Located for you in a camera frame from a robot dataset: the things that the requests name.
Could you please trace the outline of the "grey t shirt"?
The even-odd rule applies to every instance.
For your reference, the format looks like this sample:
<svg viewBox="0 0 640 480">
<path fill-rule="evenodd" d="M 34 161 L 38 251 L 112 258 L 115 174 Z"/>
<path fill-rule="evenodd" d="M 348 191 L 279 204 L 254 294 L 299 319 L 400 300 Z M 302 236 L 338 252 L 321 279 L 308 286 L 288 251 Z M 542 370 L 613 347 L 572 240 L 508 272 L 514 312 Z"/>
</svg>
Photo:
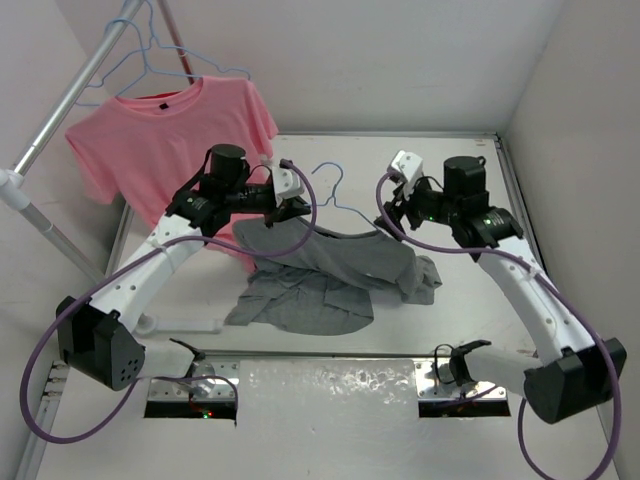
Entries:
<svg viewBox="0 0 640 480">
<path fill-rule="evenodd" d="M 294 252 L 255 259 L 247 289 L 227 315 L 229 326 L 270 324 L 301 335 L 339 336 L 374 320 L 373 291 L 405 304 L 431 305 L 442 280 L 435 263 L 379 230 L 347 235 L 294 218 L 266 227 L 259 219 L 232 227 L 237 244 L 260 253 L 309 239 Z"/>
</svg>

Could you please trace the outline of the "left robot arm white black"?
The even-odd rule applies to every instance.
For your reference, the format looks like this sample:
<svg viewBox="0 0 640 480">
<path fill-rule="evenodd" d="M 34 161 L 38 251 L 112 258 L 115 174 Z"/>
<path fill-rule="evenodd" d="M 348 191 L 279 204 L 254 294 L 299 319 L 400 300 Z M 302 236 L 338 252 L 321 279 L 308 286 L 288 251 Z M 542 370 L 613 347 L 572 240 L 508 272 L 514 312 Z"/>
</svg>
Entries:
<svg viewBox="0 0 640 480">
<path fill-rule="evenodd" d="M 245 151 L 219 144 L 172 197 L 156 227 L 125 265 L 78 299 L 58 307 L 62 360 L 113 391 L 140 378 L 188 376 L 200 352 L 180 341 L 141 340 L 135 330 L 149 303 L 180 266 L 208 244 L 234 214 L 259 214 L 267 227 L 298 216 L 317 216 L 310 182 L 289 160 L 250 182 Z"/>
</svg>

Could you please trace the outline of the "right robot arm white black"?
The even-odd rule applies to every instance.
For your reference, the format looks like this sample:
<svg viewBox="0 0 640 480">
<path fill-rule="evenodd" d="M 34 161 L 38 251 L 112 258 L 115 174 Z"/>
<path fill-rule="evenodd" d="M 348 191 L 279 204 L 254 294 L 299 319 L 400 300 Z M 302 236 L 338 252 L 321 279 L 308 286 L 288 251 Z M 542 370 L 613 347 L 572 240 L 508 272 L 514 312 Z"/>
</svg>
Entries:
<svg viewBox="0 0 640 480">
<path fill-rule="evenodd" d="M 573 312 L 569 302 L 535 261 L 523 229 L 506 209 L 491 205 L 486 160 L 457 156 L 444 163 L 441 190 L 423 173 L 423 160 L 401 150 L 385 180 L 392 200 L 377 202 L 377 224 L 403 241 L 428 221 L 451 229 L 454 254 L 468 254 L 495 282 L 532 338 L 536 357 L 504 354 L 487 340 L 453 350 L 449 370 L 458 386 L 486 380 L 525 399 L 548 424 L 612 401 L 621 406 L 619 377 L 626 350 L 616 338 L 603 340 Z"/>
</svg>

